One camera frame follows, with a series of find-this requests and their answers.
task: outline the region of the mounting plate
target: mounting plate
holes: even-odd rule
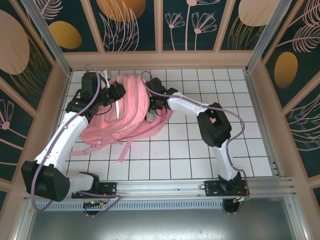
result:
[[[243,191],[247,190],[247,185],[245,180],[241,180],[239,187]],[[204,182],[204,191],[207,197],[223,197],[223,196],[241,196],[241,191],[238,188],[232,190],[229,194],[225,193],[224,190],[220,187],[219,180],[205,181]]]
[[[108,195],[116,195],[117,193],[117,183],[116,182],[100,182],[99,185],[100,192],[99,195],[104,195],[107,193]],[[90,195],[81,194],[78,192],[74,192],[71,195],[72,199],[102,199],[102,197],[95,197]]]

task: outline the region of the backpack strap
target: backpack strap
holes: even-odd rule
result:
[[[69,152],[69,156],[70,157],[74,157],[74,156],[85,156],[88,154],[93,154],[96,151],[100,151],[102,149],[104,149],[107,145],[96,145],[96,146],[92,146],[89,147],[85,150],[81,150],[81,151],[71,151]]]
[[[120,163],[122,163],[124,161],[128,151],[129,151],[129,149],[131,147],[131,144],[132,144],[132,140],[129,140],[129,141],[126,142],[126,144],[125,144],[125,146],[124,146],[124,148],[123,148],[123,150],[122,150],[122,152],[120,154],[120,157],[118,158],[118,161]]]

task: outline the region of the pink backpack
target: pink backpack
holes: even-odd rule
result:
[[[172,115],[172,110],[157,110],[155,120],[145,120],[149,108],[149,94],[142,83],[140,74],[119,75],[110,84],[123,84],[126,94],[117,102],[99,108],[80,138],[92,147],[82,151],[71,151],[69,156],[83,156],[103,149],[109,144],[122,144],[127,141],[118,159],[122,162],[133,140],[156,135]]]

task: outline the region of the white grid floor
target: white grid floor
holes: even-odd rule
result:
[[[141,73],[143,70],[112,71]],[[254,108],[241,69],[152,69],[164,86],[178,89],[187,97],[212,104],[219,102],[244,119],[244,135],[231,143],[234,164],[244,169],[248,177],[271,177],[272,171],[257,123]],[[63,110],[81,88],[84,71],[74,71]],[[241,130],[237,118],[227,114],[234,136]],[[125,144],[113,144],[87,156],[75,156],[65,161],[64,173],[88,171],[102,181],[207,179],[218,177],[215,155],[202,140],[196,118],[178,112],[155,136],[134,141],[125,160],[117,161]],[[78,139],[73,150],[90,147]]]

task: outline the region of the enclosure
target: enclosure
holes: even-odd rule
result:
[[[320,238],[319,0],[2,0],[0,21],[1,239]],[[60,126],[88,63],[112,77],[150,71],[239,115],[246,129],[231,149],[248,177],[247,206],[224,215],[225,197],[206,196],[216,156],[197,119],[174,112],[123,162],[125,144],[65,159],[67,176],[116,183],[122,198],[105,216],[87,219],[88,200],[70,196],[34,211],[21,166]],[[226,115],[233,137],[242,126]],[[78,138],[72,150],[88,147]]]

